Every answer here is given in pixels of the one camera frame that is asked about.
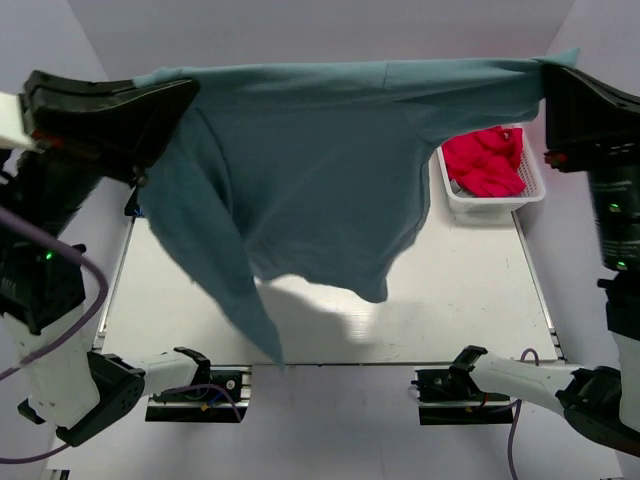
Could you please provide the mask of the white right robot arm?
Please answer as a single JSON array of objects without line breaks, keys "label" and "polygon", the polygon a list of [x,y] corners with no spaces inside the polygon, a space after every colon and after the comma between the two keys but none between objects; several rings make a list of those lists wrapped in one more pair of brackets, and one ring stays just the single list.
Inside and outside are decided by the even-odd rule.
[{"label": "white right robot arm", "polygon": [[498,393],[559,414],[596,444],[639,454],[639,99],[575,67],[543,69],[546,163],[587,179],[602,313],[614,367],[534,366],[469,345],[449,366],[453,390]]}]

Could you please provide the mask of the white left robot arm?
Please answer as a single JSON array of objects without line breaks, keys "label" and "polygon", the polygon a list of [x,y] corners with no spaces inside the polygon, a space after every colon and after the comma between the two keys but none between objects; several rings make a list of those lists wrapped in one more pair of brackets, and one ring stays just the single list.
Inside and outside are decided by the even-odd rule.
[{"label": "white left robot arm", "polygon": [[18,154],[1,178],[1,318],[31,386],[19,412],[69,446],[144,396],[210,390],[208,359],[188,348],[145,360],[95,352],[83,329],[108,282],[83,245],[60,240],[101,180],[145,183],[198,90],[190,79],[139,88],[35,71],[21,93],[1,97],[1,156]]}]

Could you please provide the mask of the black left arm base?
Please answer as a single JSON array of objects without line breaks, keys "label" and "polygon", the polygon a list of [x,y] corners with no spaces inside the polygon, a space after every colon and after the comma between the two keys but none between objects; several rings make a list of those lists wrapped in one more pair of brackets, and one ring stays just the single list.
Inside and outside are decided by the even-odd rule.
[{"label": "black left arm base", "polygon": [[193,381],[200,388],[152,396],[145,421],[178,424],[235,424],[246,414],[251,396],[250,367],[212,367]]}]

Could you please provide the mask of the teal blue t-shirt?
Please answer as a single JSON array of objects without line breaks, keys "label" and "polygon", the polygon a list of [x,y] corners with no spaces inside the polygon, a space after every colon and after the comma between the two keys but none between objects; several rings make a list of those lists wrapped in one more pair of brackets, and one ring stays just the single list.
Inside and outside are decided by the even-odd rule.
[{"label": "teal blue t-shirt", "polygon": [[544,66],[577,57],[162,67],[134,85],[200,89],[138,201],[167,254],[281,364],[256,282],[296,275],[386,300],[428,215],[434,150],[533,120]]}]

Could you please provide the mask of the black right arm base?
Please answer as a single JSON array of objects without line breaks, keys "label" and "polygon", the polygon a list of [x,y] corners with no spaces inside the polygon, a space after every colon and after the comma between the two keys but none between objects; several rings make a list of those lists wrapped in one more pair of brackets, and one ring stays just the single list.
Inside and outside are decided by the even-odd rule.
[{"label": "black right arm base", "polygon": [[473,391],[445,368],[415,371],[409,393],[418,403],[421,426],[509,425],[515,401],[498,393]]}]

